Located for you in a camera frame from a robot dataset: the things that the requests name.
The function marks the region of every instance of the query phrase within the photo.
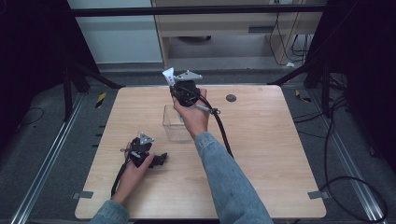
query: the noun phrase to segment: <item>finger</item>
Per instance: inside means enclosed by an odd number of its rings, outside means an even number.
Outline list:
[[[175,109],[177,112],[180,112],[180,111],[179,111],[179,109],[181,108],[180,102],[178,101],[178,99],[177,99],[176,97],[173,97],[173,99],[174,99],[174,109]]]
[[[206,98],[206,89],[199,89],[201,95],[203,95]]]
[[[128,142],[125,149],[131,148],[131,142]],[[128,151],[124,152],[125,159],[128,157]]]
[[[154,154],[149,154],[143,163],[139,166],[139,169],[142,170],[147,170],[149,168],[149,165],[151,164],[152,160],[154,159]]]

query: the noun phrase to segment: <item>silver bracket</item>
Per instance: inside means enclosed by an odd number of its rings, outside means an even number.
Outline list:
[[[72,195],[72,199],[80,199],[80,198],[91,199],[92,195],[93,195],[92,191],[74,192]]]
[[[328,199],[331,198],[330,194],[328,192],[321,192],[321,191],[312,191],[308,192],[309,199],[317,199],[317,198],[322,198],[322,199]]]
[[[203,77],[201,75],[190,72],[189,70],[187,70],[187,72],[185,72],[185,73],[174,76],[174,79],[177,81],[189,81],[189,80],[197,80],[197,79],[202,79],[202,78]]]
[[[145,145],[154,142],[154,138],[146,135],[145,133],[139,133],[140,145]]]

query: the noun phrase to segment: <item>power cord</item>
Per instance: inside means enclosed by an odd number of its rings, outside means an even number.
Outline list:
[[[332,135],[332,132],[334,131],[334,126],[335,126],[335,125],[334,125],[334,118],[333,118],[333,115],[334,115],[334,112],[335,112],[338,108],[340,108],[340,107],[346,105],[346,104],[340,105],[340,104],[343,103],[345,100],[346,100],[346,99],[345,99],[344,97],[341,98],[341,100],[338,99],[337,101],[335,101],[335,103],[333,104],[333,106],[329,109],[329,112],[330,112],[330,113],[329,113],[329,114],[330,114],[330,125],[329,125],[329,129],[328,129],[328,131],[327,131],[326,137],[325,137],[324,156],[323,156],[323,160],[324,160],[323,166],[324,166],[325,184],[324,184],[321,188],[319,188],[319,190],[320,190],[320,191],[323,191],[324,189],[327,189],[328,192],[329,192],[329,194],[331,195],[331,198],[335,201],[335,203],[336,203],[339,207],[341,207],[341,209],[343,209],[346,213],[348,213],[350,216],[356,218],[357,220],[363,221],[363,222],[367,222],[367,223],[378,223],[378,222],[382,222],[382,221],[384,221],[384,220],[386,219],[386,217],[388,216],[388,205],[387,205],[386,201],[384,200],[384,198],[383,198],[383,197],[381,196],[381,194],[379,193],[379,191],[378,191],[377,189],[375,189],[372,185],[370,185],[370,184],[367,183],[366,181],[361,180],[361,179],[359,179],[359,178],[357,178],[357,177],[348,176],[348,175],[338,176],[338,177],[336,177],[336,178],[333,178],[333,179],[329,180],[327,159],[328,159],[328,143],[329,143],[330,136]],[[317,114],[317,113],[311,113],[311,114],[308,114],[308,115],[302,115],[302,116],[298,116],[298,117],[295,117],[295,118],[302,118],[302,117],[309,116],[309,115],[313,115],[313,114]],[[304,120],[295,121],[295,123],[297,123],[297,122],[306,122],[306,121],[309,121],[309,120],[318,118],[319,116],[321,116],[321,115],[323,115],[323,114],[325,114],[325,113],[324,113],[324,112],[321,112],[321,113],[318,112],[318,114],[315,115],[314,117],[311,117],[311,118],[309,118],[309,119],[304,119]],[[358,182],[364,184],[365,186],[367,186],[374,194],[376,194],[376,195],[378,196],[378,198],[381,199],[381,203],[382,203],[383,206],[384,206],[384,207],[383,207],[383,210],[384,210],[383,216],[382,216],[381,218],[379,218],[379,219],[376,219],[376,220],[370,220],[370,219],[367,219],[367,218],[365,218],[365,217],[360,217],[359,215],[356,215],[356,214],[352,213],[349,209],[347,209],[345,206],[343,206],[343,205],[339,202],[339,200],[335,197],[335,195],[334,195],[334,193],[333,193],[333,191],[332,191],[332,188],[331,188],[331,184],[333,184],[334,182],[339,182],[339,181],[341,181],[341,180],[354,180],[354,181],[358,181]],[[297,224],[299,221],[300,221],[300,219],[296,219],[293,223],[294,223],[294,224]]]
[[[125,171],[126,165],[128,164],[128,162],[132,161],[129,156],[125,157],[125,162],[124,164],[121,166],[119,173],[117,174],[116,180],[114,181],[113,187],[111,188],[111,196],[113,196],[116,193],[117,187],[119,186],[120,183],[120,179],[122,174]]]
[[[386,201],[384,200],[384,198],[383,198],[383,197],[381,196],[381,194],[378,192],[378,190],[376,190],[372,185],[370,185],[369,183],[367,183],[367,182],[365,182],[364,180],[361,180],[361,179],[359,179],[359,178],[357,178],[357,177],[348,176],[348,175],[338,176],[338,177],[336,177],[336,178],[333,178],[333,179],[329,180],[328,167],[327,167],[327,158],[328,158],[327,155],[328,155],[328,143],[329,143],[329,138],[330,138],[330,136],[331,136],[332,129],[333,129],[333,127],[335,126],[335,125],[334,125],[333,112],[335,112],[335,110],[331,110],[331,113],[330,113],[330,125],[329,125],[330,127],[329,127],[329,130],[328,130],[327,135],[326,135],[325,146],[324,146],[324,162],[323,162],[324,165],[323,165],[323,167],[324,167],[324,175],[325,175],[325,184],[324,184],[321,188],[319,188],[319,190],[320,190],[320,191],[323,191],[324,189],[327,188],[329,194],[331,195],[331,197],[332,197],[332,199],[335,201],[335,203],[337,203],[337,205],[340,206],[345,212],[347,212],[350,216],[356,218],[357,220],[363,221],[363,222],[367,222],[367,223],[378,223],[378,222],[382,222],[382,221],[385,220],[385,218],[386,218],[387,215],[388,215],[388,206],[387,206],[387,203],[386,203]],[[332,184],[333,182],[337,182],[337,181],[345,180],[345,179],[351,179],[351,180],[355,180],[355,181],[361,182],[362,184],[366,185],[372,192],[374,192],[374,193],[381,199],[381,202],[382,202],[382,204],[384,205],[384,214],[383,214],[383,216],[382,216],[381,218],[376,219],[376,220],[370,220],[370,219],[367,219],[367,218],[365,218],[365,217],[360,217],[359,215],[356,215],[356,214],[352,213],[349,209],[347,209],[346,207],[344,207],[344,206],[338,201],[338,199],[335,197],[334,193],[332,192],[331,184]]]
[[[303,134],[306,134],[306,135],[309,135],[309,136],[312,136],[312,137],[316,137],[316,138],[326,138],[326,136],[319,136],[319,135],[316,135],[316,134],[305,133],[305,132],[301,132],[301,131],[297,131],[297,133],[303,133]]]
[[[40,110],[40,111],[41,111],[41,115],[38,117],[38,119],[34,119],[34,120],[32,120],[32,121],[28,121],[28,122],[22,123],[21,126],[36,123],[36,122],[38,122],[39,120],[41,120],[41,119],[43,118],[43,116],[44,116],[44,109],[42,109],[42,108],[40,108],[40,107],[32,107],[32,108],[30,108],[29,110]]]
[[[308,43],[312,43],[312,36],[311,35],[304,35],[305,41],[304,41],[304,46],[301,48],[299,41],[298,41],[299,35],[296,35],[294,37],[293,43],[291,45],[291,52],[294,56],[297,57],[302,57],[302,63],[304,64],[306,57],[308,56],[308,50],[309,50],[309,45]],[[299,46],[300,49],[295,49],[295,44]]]
[[[356,7],[356,5],[359,3],[359,1],[360,0],[355,0],[355,3],[353,4],[353,6],[351,7],[351,9],[348,11],[348,13],[345,15],[345,17],[341,20],[341,22],[334,28],[334,30],[327,36],[327,38],[310,54],[310,57],[313,57],[325,44],[327,44],[327,42],[332,38],[332,36],[333,35],[335,35],[335,33],[340,29],[340,27],[341,27],[341,25],[347,20],[347,18],[349,18],[349,16],[350,16],[350,14],[352,13],[352,11],[353,11],[353,9],[355,9],[355,7]],[[274,30],[275,30],[275,28],[277,27],[277,31],[278,31],[278,33],[279,33],[279,35],[280,35],[280,31],[279,31],[279,25],[278,25],[278,18],[279,18],[279,13],[276,13],[276,22],[275,22],[275,26],[274,26]],[[272,43],[272,34],[273,34],[273,32],[271,33],[271,35],[270,35],[270,40],[269,40],[269,42],[270,42],[270,49],[271,49],[271,51],[272,51],[272,53],[274,54],[274,50],[272,49],[272,46],[271,46],[271,43]],[[282,46],[283,46],[283,52],[285,53],[285,55],[286,55],[286,57],[290,60],[290,57],[288,56],[288,54],[286,53],[286,47],[285,47],[285,44],[284,44],[284,42],[283,42],[283,39],[282,38],[280,38],[280,41],[281,41],[281,43],[282,43]],[[295,61],[293,61],[293,60],[291,60],[291,62],[292,63],[296,63],[296,62],[301,62],[301,61],[304,61],[304,60],[306,60],[307,59],[307,54],[305,55],[305,59],[304,58],[302,58],[301,60],[295,60]],[[282,64],[282,63],[279,63],[277,60],[276,60],[276,63],[278,64],[278,65],[285,65],[285,64]]]
[[[204,102],[204,104],[205,104],[210,110],[213,110],[213,109],[214,109],[202,94],[199,95],[199,99],[200,99],[202,102]],[[228,143],[227,135],[226,135],[226,133],[225,133],[224,126],[223,126],[223,124],[222,124],[222,122],[221,122],[221,119],[220,119],[220,117],[219,117],[219,113],[212,113],[212,114],[213,114],[213,116],[215,117],[216,122],[217,122],[218,125],[219,125],[219,129],[220,129],[221,136],[222,136],[222,139],[223,139],[223,142],[224,142],[224,146],[225,146],[225,148],[227,149],[228,154],[230,154],[230,156],[233,157],[233,153],[231,152],[230,144]]]
[[[301,62],[302,60],[293,60],[293,59],[291,59],[291,58],[289,57],[288,53],[286,52],[286,46],[285,46],[285,43],[283,42],[283,39],[282,39],[281,34],[280,34],[279,22],[278,22],[278,20],[279,20],[279,12],[276,13],[276,21],[275,21],[275,25],[274,25],[274,30],[275,30],[275,28],[277,29],[277,32],[278,32],[278,34],[279,34],[280,42],[282,43],[283,52],[284,52],[285,56],[290,60],[291,63]],[[272,35],[273,35],[273,32],[270,34],[270,38],[269,38],[270,40],[269,40],[269,42],[270,42],[270,49],[271,49],[273,55],[275,55],[274,50],[273,50],[273,48],[272,48]],[[278,62],[278,61],[276,60],[276,58],[275,58],[275,61],[276,61],[276,63],[277,63],[278,65],[286,65],[285,63],[280,63],[280,62]]]

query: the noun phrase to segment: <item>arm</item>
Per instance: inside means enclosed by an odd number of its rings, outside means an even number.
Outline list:
[[[116,193],[111,197],[111,200],[106,201],[102,205],[90,223],[120,224],[128,222],[129,213],[125,209],[126,204],[149,168],[153,158],[154,155],[147,156],[139,167],[136,167],[131,161],[128,162],[120,178]]]
[[[273,223],[235,160],[210,133],[195,137],[220,223]]]

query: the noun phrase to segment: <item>aluminum rail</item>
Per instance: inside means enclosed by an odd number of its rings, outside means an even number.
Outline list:
[[[71,114],[70,119],[68,121],[65,121],[62,125],[61,130],[58,132],[58,135],[56,136],[51,148],[49,149],[49,153],[47,154],[46,159],[44,159],[43,164],[38,170],[31,187],[24,196],[10,223],[22,224],[25,223],[27,218],[29,217],[33,206],[35,205],[35,201],[40,195],[40,192],[43,189],[44,184],[46,183],[50,171],[52,170],[53,164],[56,162],[62,146],[64,145],[64,141],[69,134],[73,123],[76,120],[78,111],[81,108],[81,103],[84,97],[84,93],[78,94],[76,102],[73,106],[75,108],[74,112]]]

